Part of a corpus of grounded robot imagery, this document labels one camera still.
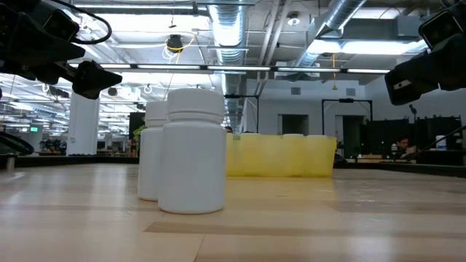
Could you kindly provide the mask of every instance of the white plastic bottle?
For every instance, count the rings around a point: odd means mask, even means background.
[[[167,102],[149,102],[146,105],[147,129],[141,133],[138,197],[157,201],[162,179],[162,133],[167,124]]]
[[[221,210],[225,202],[226,131],[223,95],[201,89],[168,94],[163,129],[160,209],[178,214]]]

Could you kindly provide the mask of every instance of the light wood tabletop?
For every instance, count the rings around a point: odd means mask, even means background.
[[[0,173],[0,261],[466,261],[460,178],[234,178],[208,215],[164,213],[137,184],[130,164]]]

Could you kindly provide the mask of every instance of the yellow container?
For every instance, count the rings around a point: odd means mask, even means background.
[[[325,135],[307,137],[307,175],[331,177],[335,159],[336,138]]]
[[[241,134],[240,161],[241,173],[246,176],[264,174],[264,161],[261,150],[261,135]]]
[[[226,175],[241,176],[239,135],[226,134]]]
[[[305,137],[300,134],[283,136],[283,174],[285,176],[306,175]]]
[[[264,161],[264,176],[283,176],[283,137],[281,135],[262,135],[262,156]]]

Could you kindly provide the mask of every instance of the person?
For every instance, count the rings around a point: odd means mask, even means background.
[[[407,159],[417,152],[416,146],[409,147],[409,139],[407,137],[397,139],[396,146],[398,147],[398,151],[395,154],[397,159]]]

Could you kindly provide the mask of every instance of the doorway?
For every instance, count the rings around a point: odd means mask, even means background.
[[[302,134],[309,135],[309,116],[307,115],[278,115],[279,131],[281,135]]]
[[[343,116],[343,150],[345,158],[360,153],[360,129],[362,124],[364,124],[364,116]]]

